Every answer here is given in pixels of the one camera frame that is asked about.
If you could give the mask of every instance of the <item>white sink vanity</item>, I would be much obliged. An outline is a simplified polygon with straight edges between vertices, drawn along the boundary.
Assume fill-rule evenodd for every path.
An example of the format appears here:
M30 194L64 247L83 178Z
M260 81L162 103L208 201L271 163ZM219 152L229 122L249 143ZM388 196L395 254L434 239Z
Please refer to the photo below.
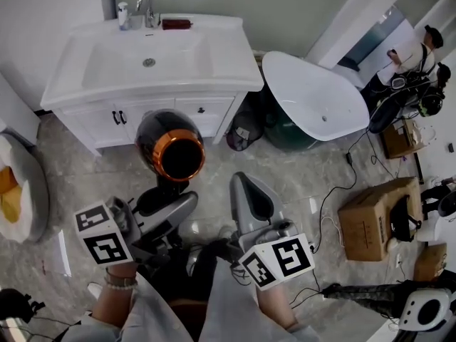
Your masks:
M189 19L188 30L120 31L117 20L74 29L41 101L94 154L134 143L151 110L187 114L218 143L249 91L263 79L242 19L161 14Z

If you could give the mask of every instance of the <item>white bathtub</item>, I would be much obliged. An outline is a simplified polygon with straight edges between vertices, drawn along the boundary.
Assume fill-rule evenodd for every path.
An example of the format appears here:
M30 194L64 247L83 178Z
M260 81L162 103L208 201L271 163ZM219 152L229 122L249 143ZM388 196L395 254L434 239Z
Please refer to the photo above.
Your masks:
M364 99L346 78L282 52L264 56L263 72L284 112L316 140L333 140L368 127Z

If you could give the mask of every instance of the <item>drain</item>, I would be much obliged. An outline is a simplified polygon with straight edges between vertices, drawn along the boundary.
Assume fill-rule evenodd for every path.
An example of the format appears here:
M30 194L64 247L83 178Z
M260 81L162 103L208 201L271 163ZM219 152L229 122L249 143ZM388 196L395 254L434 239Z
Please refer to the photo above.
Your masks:
M155 65L155 59L153 58L146 58L143 62L142 65L144 67L152 67Z

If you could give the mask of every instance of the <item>faucet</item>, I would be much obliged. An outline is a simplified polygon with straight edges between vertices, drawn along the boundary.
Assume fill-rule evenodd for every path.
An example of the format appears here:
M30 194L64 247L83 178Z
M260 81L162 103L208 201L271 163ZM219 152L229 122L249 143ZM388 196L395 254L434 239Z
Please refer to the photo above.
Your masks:
M136 11L141 10L141 6L144 0L138 0L136 3ZM154 12L152 10L152 0L146 0L147 2L147 10L144 14L144 24L147 28L157 28L158 24L155 21Z

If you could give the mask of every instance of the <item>cabinet handle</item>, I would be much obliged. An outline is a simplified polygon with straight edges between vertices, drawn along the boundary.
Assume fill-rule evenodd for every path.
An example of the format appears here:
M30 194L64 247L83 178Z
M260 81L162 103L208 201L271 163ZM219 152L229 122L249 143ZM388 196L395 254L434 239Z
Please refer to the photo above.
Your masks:
M115 121L115 124L117 124L117 125L120 124L120 122L118 121L118 119L117 119L116 116L115 116L115 111L113 111L113 119L114 119L114 121Z
M120 120L122 121L122 124L127 124L127 121L123 118L123 111L119 111L120 114Z

